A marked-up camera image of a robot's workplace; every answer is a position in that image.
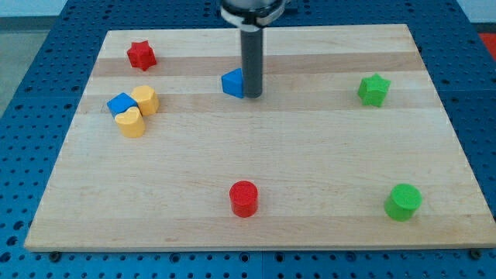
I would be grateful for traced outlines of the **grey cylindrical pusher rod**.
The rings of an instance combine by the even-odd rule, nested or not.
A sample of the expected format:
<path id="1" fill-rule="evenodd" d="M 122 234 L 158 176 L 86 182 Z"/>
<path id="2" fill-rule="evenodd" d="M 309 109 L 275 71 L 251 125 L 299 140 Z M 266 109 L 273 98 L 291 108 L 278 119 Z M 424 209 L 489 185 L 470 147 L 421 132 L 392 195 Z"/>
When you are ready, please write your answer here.
<path id="1" fill-rule="evenodd" d="M 253 26 L 240 31 L 243 95 L 259 98 L 263 93 L 263 29 Z"/>

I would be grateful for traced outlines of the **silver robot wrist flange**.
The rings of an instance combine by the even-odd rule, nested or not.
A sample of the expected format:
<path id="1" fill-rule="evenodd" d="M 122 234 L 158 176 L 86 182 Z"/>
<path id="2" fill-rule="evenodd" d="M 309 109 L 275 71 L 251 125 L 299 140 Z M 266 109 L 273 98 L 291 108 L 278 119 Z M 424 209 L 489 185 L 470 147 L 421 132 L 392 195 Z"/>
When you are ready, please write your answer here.
<path id="1" fill-rule="evenodd" d="M 268 26 L 285 10 L 287 0 L 222 0 L 220 14 L 234 26 Z"/>

